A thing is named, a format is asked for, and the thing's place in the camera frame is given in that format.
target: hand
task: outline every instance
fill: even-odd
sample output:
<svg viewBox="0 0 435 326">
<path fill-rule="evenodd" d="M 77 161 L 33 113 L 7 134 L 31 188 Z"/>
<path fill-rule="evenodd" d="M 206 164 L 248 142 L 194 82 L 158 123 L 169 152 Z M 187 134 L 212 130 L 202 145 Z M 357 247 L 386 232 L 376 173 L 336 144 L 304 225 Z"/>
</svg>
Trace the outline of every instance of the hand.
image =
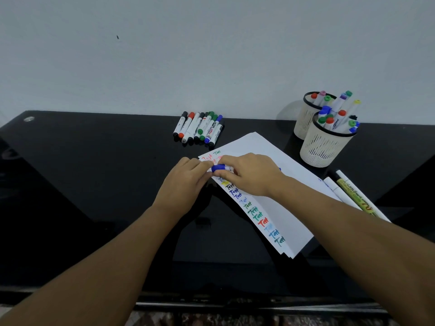
<svg viewBox="0 0 435 326">
<path fill-rule="evenodd" d="M 207 172 L 211 166 L 212 161 L 181 158 L 163 181 L 153 206 L 181 218 L 192 208 L 205 182 L 213 175 Z"/>
<path fill-rule="evenodd" d="M 239 189 L 254 196 L 270 197 L 274 183 L 285 175 L 268 156 L 248 153 L 244 156 L 223 156 L 219 163 L 234 168 L 234 173 L 216 170 L 214 176 L 222 177 Z"/>
</svg>

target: pen holder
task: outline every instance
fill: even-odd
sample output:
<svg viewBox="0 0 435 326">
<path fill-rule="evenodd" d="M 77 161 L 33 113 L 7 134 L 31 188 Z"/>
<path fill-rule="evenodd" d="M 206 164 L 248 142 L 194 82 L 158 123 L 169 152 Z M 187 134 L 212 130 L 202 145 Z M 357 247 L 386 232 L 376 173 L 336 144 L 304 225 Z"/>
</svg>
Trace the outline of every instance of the pen holder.
<svg viewBox="0 0 435 326">
<path fill-rule="evenodd" d="M 307 164 L 322 168 L 331 164 L 356 132 L 341 134 L 326 130 L 317 123 L 317 116 L 318 112 L 311 118 L 300 155 Z"/>
<path fill-rule="evenodd" d="M 307 97 L 309 97 L 313 93 L 319 93 L 319 92 L 310 91 L 309 93 L 306 93 L 304 95 L 303 98 L 304 106 L 302 106 L 302 109 L 299 112 L 299 115 L 297 116 L 296 119 L 295 129 L 293 130 L 293 132 L 300 139 L 305 139 L 305 136 L 307 135 L 308 127 L 310 126 L 311 119 L 313 118 L 314 113 L 319 112 L 322 109 L 320 106 L 316 106 L 307 100 Z M 328 93 L 326 95 L 331 96 L 331 101 L 337 98 L 334 95 Z"/>
</svg>

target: blue marker cap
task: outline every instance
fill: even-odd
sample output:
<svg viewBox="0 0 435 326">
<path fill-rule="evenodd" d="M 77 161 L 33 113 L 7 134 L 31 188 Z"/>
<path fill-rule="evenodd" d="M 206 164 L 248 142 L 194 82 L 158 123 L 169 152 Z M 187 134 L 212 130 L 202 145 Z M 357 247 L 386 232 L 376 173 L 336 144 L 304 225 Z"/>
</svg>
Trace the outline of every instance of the blue marker cap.
<svg viewBox="0 0 435 326">
<path fill-rule="evenodd" d="M 324 106 L 322 106 L 322 110 L 320 111 L 320 112 L 322 112 L 322 111 L 325 111 L 326 112 L 326 114 L 329 114 L 329 112 L 331 111 L 331 107 L 330 106 L 327 106 L 327 105 L 324 105 Z"/>
<path fill-rule="evenodd" d="M 211 171 L 212 172 L 215 172 L 216 170 L 225 170 L 225 165 L 220 164 L 220 165 L 211 166 Z"/>
</svg>

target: paper sheet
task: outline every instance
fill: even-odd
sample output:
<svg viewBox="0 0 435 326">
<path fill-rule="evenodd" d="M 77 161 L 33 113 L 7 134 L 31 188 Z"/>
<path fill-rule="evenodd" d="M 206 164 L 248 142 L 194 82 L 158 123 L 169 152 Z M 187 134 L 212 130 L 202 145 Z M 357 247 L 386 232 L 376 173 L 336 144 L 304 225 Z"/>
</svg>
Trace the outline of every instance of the paper sheet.
<svg viewBox="0 0 435 326">
<path fill-rule="evenodd" d="M 242 156 L 246 153 L 269 156 L 285 175 L 291 176 L 312 189 L 338 200 L 334 192 L 319 177 L 305 169 L 301 164 L 297 163 L 256 132 L 247 134 L 209 153 L 204 153 L 199 156 L 199 159 L 201 161 L 212 160 L 217 164 L 223 155 Z M 295 216 L 274 200 L 268 197 L 251 196 L 219 177 L 214 176 L 213 179 L 229 196 L 240 204 L 241 208 L 261 233 L 280 254 L 285 253 L 287 256 L 294 258 L 313 237 L 312 233 Z M 258 217 L 255 218 L 252 212 L 245 210 L 246 208 L 243 206 L 246 202 L 252 202 L 253 206 L 257 207 L 258 211 L 261 211 L 262 216 L 266 215 L 265 218 L 268 220 L 267 226 L 258 223 Z M 274 234 L 279 234 L 278 241 L 275 240 Z"/>
</svg>

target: finger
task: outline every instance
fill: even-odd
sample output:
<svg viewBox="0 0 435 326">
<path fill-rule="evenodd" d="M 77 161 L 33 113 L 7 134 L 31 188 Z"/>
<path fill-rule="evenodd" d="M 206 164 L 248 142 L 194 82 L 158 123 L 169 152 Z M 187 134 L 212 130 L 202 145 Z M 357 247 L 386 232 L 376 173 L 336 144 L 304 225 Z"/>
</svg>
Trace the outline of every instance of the finger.
<svg viewBox="0 0 435 326">
<path fill-rule="evenodd" d="M 192 158 L 184 165 L 184 167 L 186 167 L 186 169 L 188 169 L 188 170 L 192 170 L 193 168 L 198 166 L 198 164 L 200 164 L 200 163 L 201 163 L 201 161 L 199 161 L 198 159 Z"/>
<path fill-rule="evenodd" d="M 240 176 L 235 175 L 232 172 L 229 172 L 227 170 L 216 170 L 213 173 L 214 176 L 218 176 L 218 177 L 222 177 L 223 179 L 230 181 L 231 183 L 233 183 L 235 186 L 237 186 L 237 183 L 240 180 Z"/>
<path fill-rule="evenodd" d="M 206 172 L 202 174 L 201 178 L 198 180 L 198 183 L 196 184 L 196 192 L 199 193 L 204 186 L 205 183 L 207 183 L 208 179 L 213 176 L 212 172 Z"/>
<path fill-rule="evenodd" d="M 180 159 L 180 161 L 177 163 L 177 166 L 182 166 L 182 165 L 185 165 L 185 164 L 187 164 L 188 162 L 189 162 L 189 158 L 188 157 L 186 157 L 186 156 L 184 156 L 184 157 L 182 157 L 181 159 Z"/>
<path fill-rule="evenodd" d="M 213 165 L 214 165 L 213 161 L 200 161 L 199 164 L 196 165 L 196 167 L 193 168 L 192 170 L 194 176 L 200 178 Z"/>
<path fill-rule="evenodd" d="M 236 157 L 236 156 L 223 156 L 219 160 L 218 164 L 221 164 L 221 163 L 228 165 L 228 166 L 231 166 L 231 167 L 234 167 L 234 168 L 236 168 L 239 165 L 238 157 Z"/>
</svg>

